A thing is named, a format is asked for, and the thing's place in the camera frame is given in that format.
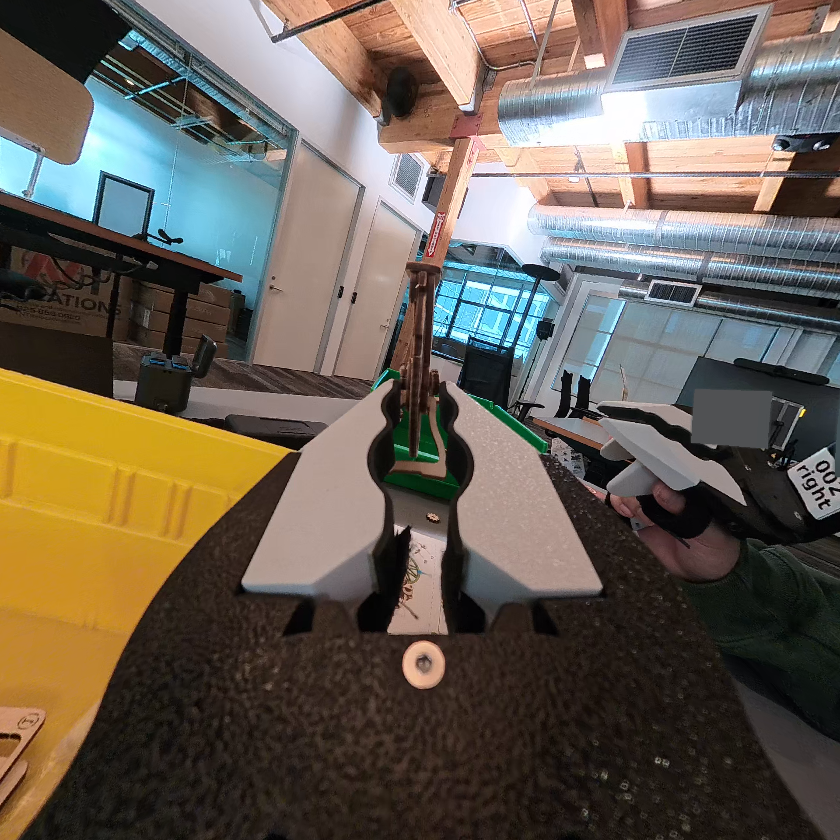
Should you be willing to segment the green plastic bin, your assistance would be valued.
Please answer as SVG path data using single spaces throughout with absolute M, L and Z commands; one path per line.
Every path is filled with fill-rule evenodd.
M 472 395 L 471 399 L 484 407 L 504 425 L 509 427 L 511 431 L 532 446 L 540 455 L 545 455 L 549 451 L 550 446 L 546 441 L 525 427 L 503 407 L 479 396 Z M 410 458 L 407 446 L 408 420 L 406 417 L 403 417 L 400 423 L 393 430 L 393 444 L 396 463 L 407 462 L 435 465 L 438 462 L 438 452 L 434 436 L 432 435 L 429 422 L 425 417 L 422 420 L 421 438 L 416 458 Z M 451 501 L 459 488 L 457 480 L 449 472 L 445 478 L 440 479 L 435 477 L 429 478 L 422 475 L 406 474 L 393 470 L 385 478 L 385 482 L 394 487 L 412 490 L 417 493 L 443 499 L 445 501 Z

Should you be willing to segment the meeting room table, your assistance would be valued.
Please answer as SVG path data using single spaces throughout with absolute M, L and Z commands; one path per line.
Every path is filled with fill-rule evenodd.
M 528 420 L 546 437 L 561 438 L 583 453 L 599 452 L 610 439 L 599 423 L 587 418 L 530 416 Z

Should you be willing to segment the black framed whiteboard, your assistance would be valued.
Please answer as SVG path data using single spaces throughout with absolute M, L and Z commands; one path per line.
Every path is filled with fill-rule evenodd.
M 146 238 L 153 204 L 153 188 L 100 171 L 91 221 L 124 236 Z

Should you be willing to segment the stack of cardboard boxes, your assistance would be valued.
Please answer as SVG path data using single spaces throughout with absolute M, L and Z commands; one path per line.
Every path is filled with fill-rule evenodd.
M 3 322 L 103 337 L 110 318 L 112 288 L 110 274 L 2 245 Z M 228 324 L 234 297 L 230 289 L 207 283 L 188 297 L 182 353 L 194 353 L 206 335 L 217 344 L 217 356 L 228 357 Z M 121 277 L 113 341 L 162 350 L 173 298 L 169 288 Z

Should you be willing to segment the grey desk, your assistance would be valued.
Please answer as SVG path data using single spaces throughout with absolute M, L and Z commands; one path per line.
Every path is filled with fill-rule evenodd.
M 229 414 L 332 424 L 355 405 L 337 397 L 193 387 L 182 417 L 224 419 Z M 764 751 L 794 798 L 825 838 L 839 838 L 839 745 L 770 697 L 770 689 L 727 665 Z

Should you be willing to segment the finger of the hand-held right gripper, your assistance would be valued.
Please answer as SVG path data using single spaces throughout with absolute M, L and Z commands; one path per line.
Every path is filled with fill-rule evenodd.
M 680 446 L 689 455 L 697 457 L 697 446 L 691 441 L 691 417 L 677 406 L 660 403 L 603 401 L 597 404 L 602 416 L 598 423 L 607 432 L 607 442 L 600 450 L 601 457 L 610 460 L 643 460 L 657 456 L 663 458 L 667 452 L 666 441 L 671 446 Z M 622 422 L 654 429 L 656 436 L 640 447 L 632 437 L 632 444 L 624 443 L 609 423 Z
M 634 459 L 608 483 L 607 491 L 614 496 L 651 495 L 655 483 L 661 481 L 677 491 L 705 484 L 737 503 L 746 502 L 740 486 L 722 465 L 694 456 L 653 427 L 606 425 L 605 430 Z

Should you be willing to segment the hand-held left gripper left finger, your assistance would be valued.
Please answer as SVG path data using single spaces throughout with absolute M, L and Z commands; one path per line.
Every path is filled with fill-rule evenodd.
M 349 607 L 399 596 L 403 536 L 384 478 L 400 419 L 401 383 L 386 381 L 302 447 L 241 581 L 246 592 Z

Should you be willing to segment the wall television screen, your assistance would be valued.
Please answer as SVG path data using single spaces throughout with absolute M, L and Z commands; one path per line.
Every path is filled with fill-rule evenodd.
M 690 413 L 696 389 L 772 392 L 770 445 L 778 452 L 792 446 L 794 459 L 832 447 L 837 440 L 839 391 L 830 384 L 808 385 L 743 370 L 733 363 L 699 358 L 675 404 Z

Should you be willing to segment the narrow white door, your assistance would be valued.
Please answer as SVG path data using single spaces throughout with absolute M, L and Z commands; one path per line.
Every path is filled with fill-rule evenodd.
M 406 287 L 405 267 L 417 252 L 421 231 L 379 202 L 366 241 L 335 375 L 373 380 L 382 369 Z

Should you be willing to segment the black round ceiling speaker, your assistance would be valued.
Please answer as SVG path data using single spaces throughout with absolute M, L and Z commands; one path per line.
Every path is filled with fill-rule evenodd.
M 419 81 L 409 67 L 393 68 L 387 77 L 382 101 L 386 120 L 408 118 L 416 106 L 419 88 Z

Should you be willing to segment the small duct vent grille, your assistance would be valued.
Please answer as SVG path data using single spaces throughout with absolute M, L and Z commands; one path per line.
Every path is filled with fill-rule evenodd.
M 702 285 L 685 281 L 651 279 L 644 299 L 657 305 L 693 308 L 702 291 Z

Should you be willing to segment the yellow plastic bin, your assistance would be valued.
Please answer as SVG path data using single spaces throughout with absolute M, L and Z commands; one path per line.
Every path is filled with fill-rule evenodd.
M 131 633 L 195 543 L 287 454 L 11 371 L 1 377 L 1 701 L 45 713 L 2 804 L 19 838 L 87 736 Z

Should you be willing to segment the black battery charging case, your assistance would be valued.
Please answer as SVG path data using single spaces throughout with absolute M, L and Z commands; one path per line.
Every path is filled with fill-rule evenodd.
M 203 335 L 192 363 L 181 355 L 148 353 L 140 362 L 139 377 L 133 403 L 152 411 L 179 414 L 185 411 L 194 380 L 209 372 L 217 351 L 217 343 Z

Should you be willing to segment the wide white door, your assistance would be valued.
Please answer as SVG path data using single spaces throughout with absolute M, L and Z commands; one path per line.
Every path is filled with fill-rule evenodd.
M 252 361 L 320 372 L 363 186 L 305 141 L 292 156 Z

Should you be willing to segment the large silver air duct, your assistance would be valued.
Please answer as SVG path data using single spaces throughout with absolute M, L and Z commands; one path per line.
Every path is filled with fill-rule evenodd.
M 643 115 L 635 102 L 617 115 L 602 109 L 606 70 L 511 80 L 497 104 L 511 147 L 716 140 L 838 133 L 838 32 L 776 40 L 756 54 L 738 106 L 728 112 L 696 86 L 668 115 Z

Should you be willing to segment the wooden back chair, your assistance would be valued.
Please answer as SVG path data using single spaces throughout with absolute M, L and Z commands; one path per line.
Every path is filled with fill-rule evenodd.
M 33 196 L 45 159 L 77 163 L 92 113 L 83 84 L 1 32 L 1 136 L 35 154 L 24 198 Z

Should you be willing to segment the wall vent grille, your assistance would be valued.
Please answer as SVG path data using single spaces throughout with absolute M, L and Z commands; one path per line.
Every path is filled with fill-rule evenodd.
M 389 185 L 409 203 L 415 203 L 420 181 L 424 175 L 424 162 L 414 154 L 395 156 Z

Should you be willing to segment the person's right hand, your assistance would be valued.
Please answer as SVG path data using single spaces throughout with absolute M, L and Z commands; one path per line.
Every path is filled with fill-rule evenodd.
M 608 495 L 606 500 L 617 515 L 642 525 L 636 531 L 637 538 L 667 572 L 681 581 L 697 584 L 719 581 L 739 561 L 742 542 L 714 522 L 698 537 L 677 538 L 646 517 L 639 499 Z

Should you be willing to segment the black video bar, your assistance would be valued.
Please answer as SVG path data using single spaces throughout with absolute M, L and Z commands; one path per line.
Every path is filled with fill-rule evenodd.
M 829 378 L 825 375 L 799 371 L 780 364 L 767 364 L 755 360 L 738 358 L 733 361 L 733 365 L 743 370 L 808 385 L 824 386 L 830 384 Z

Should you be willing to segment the pile of wooden puzzle sheets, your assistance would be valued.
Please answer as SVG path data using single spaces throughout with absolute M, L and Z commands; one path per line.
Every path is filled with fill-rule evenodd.
M 42 709 L 1 707 L 1 805 L 26 776 L 28 762 L 23 753 L 45 720 Z

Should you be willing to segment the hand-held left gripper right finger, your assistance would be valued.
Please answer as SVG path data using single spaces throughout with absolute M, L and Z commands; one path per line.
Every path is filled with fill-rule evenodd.
M 439 388 L 448 514 L 444 608 L 599 596 L 603 583 L 535 447 L 456 384 Z

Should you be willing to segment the black floor lamp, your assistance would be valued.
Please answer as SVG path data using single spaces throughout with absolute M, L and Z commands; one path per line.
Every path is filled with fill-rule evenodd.
M 559 281 L 562 279 L 562 275 L 558 270 L 542 264 L 524 264 L 521 266 L 521 271 L 529 277 L 533 278 L 533 284 L 530 294 L 528 296 L 528 301 L 521 314 L 521 320 L 518 325 L 518 331 L 516 334 L 516 338 L 514 339 L 515 345 L 519 343 L 519 340 L 522 336 L 522 332 L 526 327 L 528 318 L 530 317 L 530 311 L 533 301 L 536 298 L 539 289 L 541 287 L 544 287 L 546 293 L 549 295 L 549 300 L 553 301 L 554 303 L 560 303 L 562 296 L 565 294 L 564 287 L 562 286 L 562 284 L 559 284 Z M 537 319 L 537 323 L 541 319 L 548 318 L 544 314 L 541 316 L 534 317 Z

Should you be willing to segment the black mesh office chair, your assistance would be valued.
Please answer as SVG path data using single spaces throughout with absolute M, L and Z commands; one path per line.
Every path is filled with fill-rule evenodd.
M 458 387 L 472 396 L 507 409 L 514 354 L 514 346 L 500 346 L 469 337 L 457 380 Z

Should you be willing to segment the puzzle instruction booklet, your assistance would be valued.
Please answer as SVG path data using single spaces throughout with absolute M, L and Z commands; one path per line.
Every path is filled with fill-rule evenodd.
M 446 540 L 412 530 L 402 593 L 388 626 L 389 635 L 448 635 L 442 596 Z

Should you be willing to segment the wooden support post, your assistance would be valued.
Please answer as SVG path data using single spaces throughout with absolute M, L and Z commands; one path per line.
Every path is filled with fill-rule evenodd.
M 413 357 L 420 356 L 419 350 L 415 348 L 416 338 L 423 338 L 424 360 L 426 363 L 430 361 L 436 286 L 466 198 L 469 178 L 475 170 L 479 152 L 484 149 L 484 144 L 478 140 L 481 121 L 482 116 L 479 114 L 461 114 L 453 125 L 450 138 L 455 140 L 455 146 L 449 161 L 444 190 L 434 213 L 426 248 L 419 260 L 426 272 L 428 292 L 425 301 L 421 302 L 414 290 L 415 278 L 410 276 L 409 305 L 392 357 L 392 368 L 396 371 Z

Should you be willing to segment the black flat pouch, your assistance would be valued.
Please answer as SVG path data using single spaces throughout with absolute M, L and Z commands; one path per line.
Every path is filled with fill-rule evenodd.
M 224 428 L 263 443 L 300 450 L 328 428 L 325 423 L 251 415 L 227 415 Z

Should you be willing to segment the large ceiling vent grille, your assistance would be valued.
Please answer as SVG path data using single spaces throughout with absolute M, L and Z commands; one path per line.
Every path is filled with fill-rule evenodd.
M 630 29 L 604 93 L 665 89 L 743 79 L 770 21 L 771 4 Z

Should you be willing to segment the wooden wheel assembly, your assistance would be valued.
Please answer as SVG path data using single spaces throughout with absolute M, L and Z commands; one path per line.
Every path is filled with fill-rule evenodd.
M 400 407 L 402 417 L 408 420 L 409 459 L 396 461 L 392 473 L 444 480 L 446 448 L 437 420 L 440 380 L 439 372 L 431 368 L 435 290 L 441 269 L 426 261 L 410 262 L 406 273 L 409 301 L 415 307 L 413 326 L 407 334 L 409 354 L 400 368 Z M 434 463 L 417 460 L 424 417 L 437 450 Z

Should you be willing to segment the brown wooden table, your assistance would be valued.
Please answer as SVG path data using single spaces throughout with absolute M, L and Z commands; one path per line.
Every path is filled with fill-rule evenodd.
M 173 290 L 163 348 L 168 356 L 182 351 L 189 295 L 197 294 L 202 283 L 243 279 L 232 269 L 113 232 L 10 193 L 2 192 L 1 206 L 4 243 Z

